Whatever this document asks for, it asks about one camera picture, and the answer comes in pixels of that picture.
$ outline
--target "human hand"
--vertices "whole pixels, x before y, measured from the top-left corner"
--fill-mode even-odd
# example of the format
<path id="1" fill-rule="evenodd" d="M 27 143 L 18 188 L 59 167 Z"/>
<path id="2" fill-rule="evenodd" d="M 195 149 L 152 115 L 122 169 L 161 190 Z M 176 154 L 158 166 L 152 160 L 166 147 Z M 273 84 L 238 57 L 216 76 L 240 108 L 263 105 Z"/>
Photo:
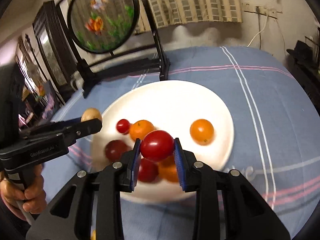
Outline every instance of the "human hand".
<path id="1" fill-rule="evenodd" d="M 18 208 L 16 200 L 28 200 L 23 204 L 23 209 L 32 214 L 40 214 L 47 206 L 46 194 L 43 190 L 44 179 L 41 176 L 42 165 L 34 167 L 35 180 L 24 192 L 18 189 L 6 178 L 0 182 L 0 192 L 7 203 Z"/>

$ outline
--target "white stripe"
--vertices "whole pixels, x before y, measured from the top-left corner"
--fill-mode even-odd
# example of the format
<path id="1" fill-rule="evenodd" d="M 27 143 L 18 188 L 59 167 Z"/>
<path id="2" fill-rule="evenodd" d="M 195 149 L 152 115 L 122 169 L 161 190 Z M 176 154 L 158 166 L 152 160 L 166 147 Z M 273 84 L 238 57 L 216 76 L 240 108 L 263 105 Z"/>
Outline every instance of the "white stripe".
<path id="1" fill-rule="evenodd" d="M 273 173 L 279 173 L 279 172 L 284 172 L 284 171 L 295 170 L 295 169 L 298 169 L 298 168 L 302 168 L 302 167 L 311 165 L 311 164 L 316 163 L 318 161 L 320 161 L 320 156 L 315 157 L 315 158 L 310 159 L 310 160 L 307 160 L 307 161 L 302 162 L 302 163 L 295 163 L 295 164 L 284 166 L 284 167 L 274 168 L 273 169 Z M 254 173 L 255 174 L 261 174 L 261 172 L 262 172 L 261 170 L 256 170 Z"/>
<path id="2" fill-rule="evenodd" d="M 236 65 L 239 67 L 238 62 L 235 60 L 233 55 L 228 51 L 228 49 L 226 47 L 224 47 L 224 48 L 230 54 L 230 56 L 233 58 L 233 60 L 236 63 Z M 264 140 L 264 143 L 266 145 L 266 151 L 267 151 L 267 155 L 268 155 L 270 171 L 271 171 L 271 178 L 272 178 L 272 184 L 273 184 L 273 199 L 272 199 L 272 204 L 271 204 L 271 208 L 273 210 L 273 208 L 275 207 L 275 202 L 276 202 L 276 182 L 275 182 L 275 177 L 274 177 L 274 174 L 273 174 L 273 167 L 272 167 L 272 161 L 271 161 L 271 156 L 270 156 L 270 152 L 269 152 L 268 142 L 267 142 L 266 134 L 265 134 L 265 131 L 264 131 L 264 128 L 263 128 L 263 124 L 262 124 L 262 120 L 261 120 L 261 117 L 260 117 L 260 113 L 259 113 L 259 110 L 257 108 L 256 102 L 255 102 L 255 100 L 254 100 L 254 98 L 252 96 L 252 93 L 251 93 L 251 90 L 249 88 L 249 85 L 247 83 L 247 79 L 245 78 L 242 70 L 240 68 L 239 68 L 239 70 L 240 70 L 240 73 L 241 73 L 242 77 L 244 78 L 245 85 L 247 86 L 247 89 L 248 89 L 250 97 L 252 99 L 254 108 L 255 108 L 255 110 L 257 112 L 257 116 L 258 116 L 258 119 L 259 119 L 259 123 L 260 123 L 260 126 L 261 126 L 261 131 L 262 131 L 262 135 L 263 135 L 263 140 Z"/>
<path id="3" fill-rule="evenodd" d="M 86 139 L 86 140 L 89 141 L 89 142 L 92 142 L 92 140 L 89 139 L 87 136 L 85 136 L 85 137 L 83 137 L 83 138 Z"/>
<path id="4" fill-rule="evenodd" d="M 82 92 L 80 92 L 77 96 L 75 96 L 71 102 L 69 102 L 69 105 L 66 106 L 66 108 L 61 112 L 60 116 L 56 119 L 56 122 L 61 121 L 65 115 L 67 114 L 67 111 L 81 98 Z"/>
<path id="5" fill-rule="evenodd" d="M 227 57 L 229 58 L 231 64 L 234 65 L 234 62 L 231 60 L 229 55 L 225 52 L 223 47 L 220 47 L 220 48 L 223 50 L 224 54 L 227 55 Z M 238 78 L 240 80 L 240 84 L 241 84 L 245 99 L 247 100 L 247 103 L 248 103 L 248 106 L 249 106 L 249 110 L 250 110 L 250 114 L 251 114 L 251 118 L 252 118 L 252 121 L 253 121 L 253 126 L 254 126 L 254 129 L 255 129 L 255 132 L 256 132 L 256 137 L 257 137 L 257 142 L 258 142 L 259 152 L 260 152 L 260 157 L 261 157 L 261 162 L 262 162 L 262 168 L 263 168 L 264 178 L 265 178 L 265 182 L 266 182 L 266 197 L 265 197 L 265 201 L 267 201 L 268 200 L 267 196 L 269 194 L 268 176 L 267 176 L 267 172 L 266 172 L 266 165 L 265 165 L 265 162 L 264 162 L 264 157 L 263 157 L 263 152 L 262 152 L 262 147 L 261 147 L 261 142 L 260 142 L 260 136 L 259 136 L 259 132 L 258 132 L 258 128 L 257 128 L 257 123 L 256 123 L 256 119 L 254 117 L 254 114 L 253 114 L 253 111 L 252 111 L 252 108 L 251 108 L 251 104 L 250 104 L 247 92 L 244 89 L 244 86 L 243 86 L 243 83 L 242 83 L 242 79 L 241 79 L 236 67 L 234 67 L 234 69 L 236 70 L 236 73 L 237 73 L 237 76 L 238 76 Z"/>
<path id="6" fill-rule="evenodd" d="M 139 84 L 136 86 L 136 88 L 141 85 L 142 81 L 143 81 L 144 78 L 147 76 L 148 72 L 149 72 L 149 69 L 147 69 L 146 73 L 143 75 L 143 78 L 140 80 L 140 82 L 139 82 Z"/>
<path id="7" fill-rule="evenodd" d="M 143 74 L 140 75 L 140 77 L 138 78 L 138 80 L 135 82 L 135 84 L 133 85 L 131 90 L 134 90 L 137 86 L 137 84 L 139 83 L 140 79 L 142 78 Z"/>

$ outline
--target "wall outlet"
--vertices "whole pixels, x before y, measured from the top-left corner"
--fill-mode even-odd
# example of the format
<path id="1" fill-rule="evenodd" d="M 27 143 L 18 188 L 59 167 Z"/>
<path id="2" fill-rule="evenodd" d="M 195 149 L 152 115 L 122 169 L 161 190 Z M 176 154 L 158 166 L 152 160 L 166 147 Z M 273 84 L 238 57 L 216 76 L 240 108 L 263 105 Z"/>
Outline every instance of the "wall outlet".
<path id="1" fill-rule="evenodd" d="M 244 2 L 242 3 L 243 11 L 245 12 L 251 12 L 251 13 L 257 13 L 257 6 L 250 3 L 250 2 Z M 268 7 L 265 6 L 259 6 L 260 14 L 261 15 L 269 15 L 273 18 L 278 18 L 277 17 L 277 11 L 275 9 L 269 9 Z"/>

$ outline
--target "metal screw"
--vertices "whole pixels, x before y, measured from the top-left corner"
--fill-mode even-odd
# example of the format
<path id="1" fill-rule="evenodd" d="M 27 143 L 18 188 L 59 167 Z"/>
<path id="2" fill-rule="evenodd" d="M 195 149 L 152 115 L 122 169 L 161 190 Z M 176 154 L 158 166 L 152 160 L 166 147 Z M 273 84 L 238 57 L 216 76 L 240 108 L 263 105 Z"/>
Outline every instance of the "metal screw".
<path id="1" fill-rule="evenodd" d="M 77 176 L 79 178 L 83 178 L 85 175 L 87 175 L 87 173 L 85 171 L 78 171 Z"/>
<path id="2" fill-rule="evenodd" d="M 202 162 L 195 162 L 193 164 L 196 168 L 202 168 L 203 167 L 203 163 Z"/>
<path id="3" fill-rule="evenodd" d="M 122 163 L 121 162 L 113 163 L 112 167 L 114 167 L 115 169 L 119 169 L 122 167 Z"/>
<path id="4" fill-rule="evenodd" d="M 238 170 L 231 170 L 230 174 L 234 177 L 238 177 L 240 175 L 240 172 Z"/>

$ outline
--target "checkered curtain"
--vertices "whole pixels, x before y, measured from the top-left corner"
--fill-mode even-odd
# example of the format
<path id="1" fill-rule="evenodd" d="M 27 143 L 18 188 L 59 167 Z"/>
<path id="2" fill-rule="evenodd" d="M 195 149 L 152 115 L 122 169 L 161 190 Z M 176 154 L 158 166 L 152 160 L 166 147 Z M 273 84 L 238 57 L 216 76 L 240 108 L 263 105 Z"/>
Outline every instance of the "checkered curtain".
<path id="1" fill-rule="evenodd" d="M 136 33 L 150 31 L 145 9 L 140 2 Z M 158 28 L 190 22 L 242 22 L 240 0 L 149 0 Z"/>

